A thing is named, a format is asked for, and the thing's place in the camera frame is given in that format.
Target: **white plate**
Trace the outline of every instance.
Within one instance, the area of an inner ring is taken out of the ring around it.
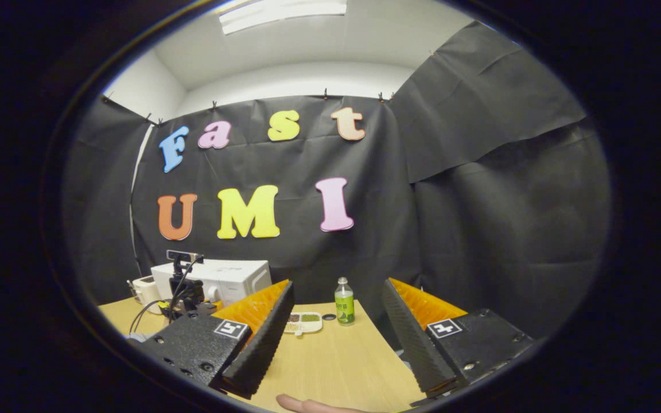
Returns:
[[[314,333],[323,328],[323,319],[320,316],[320,312],[312,312],[312,311],[293,312],[290,314],[290,316],[294,314],[297,314],[299,316],[300,321],[296,321],[296,322],[288,321],[287,324],[285,325],[284,332],[294,333],[294,335],[296,336],[301,336],[302,333]],[[302,321],[302,316],[304,314],[316,315],[318,317],[318,321]],[[297,326],[297,329],[289,330],[291,328],[290,326]]]

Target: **white ceiling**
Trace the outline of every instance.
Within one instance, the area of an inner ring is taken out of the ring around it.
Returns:
[[[223,34],[218,15],[197,18],[155,47],[191,91],[276,65],[351,61],[417,68],[472,20],[435,0],[348,0],[344,16],[293,18]]]

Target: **orange letter u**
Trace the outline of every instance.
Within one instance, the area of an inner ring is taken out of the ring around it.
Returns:
[[[173,204],[176,198],[174,196],[161,196],[157,198],[157,204],[160,205],[160,233],[162,237],[172,241],[184,240],[190,235],[192,230],[192,204],[197,201],[197,195],[186,193],[180,197],[183,203],[183,223],[180,228],[173,227]]]

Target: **foam letter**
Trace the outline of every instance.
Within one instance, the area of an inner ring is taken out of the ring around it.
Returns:
[[[338,134],[346,141],[360,141],[367,135],[364,129],[356,128],[356,121],[363,120],[364,115],[354,113],[350,107],[336,110],[336,112],[331,113],[330,117],[338,120]]]
[[[157,198],[157,204],[160,205],[160,233],[162,237],[172,241],[184,240],[192,230],[192,204],[197,200],[194,193],[186,193],[180,197],[183,203],[183,223],[180,228],[173,227],[173,204],[174,196],[161,196]]]
[[[353,227],[353,220],[346,215],[346,203],[343,199],[343,187],[347,183],[345,178],[328,178],[315,184],[315,188],[323,195],[325,220],[320,223],[320,229],[325,232]]]
[[[270,117],[270,126],[267,131],[272,141],[289,141],[300,133],[300,126],[297,121],[300,115],[294,110],[280,110]]]
[[[228,132],[231,131],[231,124],[225,120],[218,120],[205,127],[205,131],[197,145],[200,148],[221,149],[228,144]]]
[[[180,162],[183,162],[182,155],[178,155],[177,152],[185,150],[185,139],[183,139],[183,136],[187,134],[188,128],[187,126],[183,126],[160,143],[162,154],[165,155],[165,173],[170,172],[174,167],[180,165]]]
[[[278,193],[277,186],[263,185],[254,191],[249,204],[244,200],[239,191],[234,188],[218,192],[221,199],[221,229],[218,230],[218,238],[230,240],[236,238],[231,220],[236,223],[242,237],[249,233],[251,222],[254,221],[254,229],[251,234],[254,238],[271,238],[280,235],[280,228],[275,225],[275,195]]]

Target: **human hand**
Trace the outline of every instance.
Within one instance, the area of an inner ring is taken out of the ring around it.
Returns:
[[[304,402],[301,402],[288,395],[278,395],[277,403],[280,403],[280,406],[283,408],[296,411],[297,413],[367,413],[366,411],[357,410],[356,408],[333,407],[320,402],[315,402],[315,400],[305,400]]]

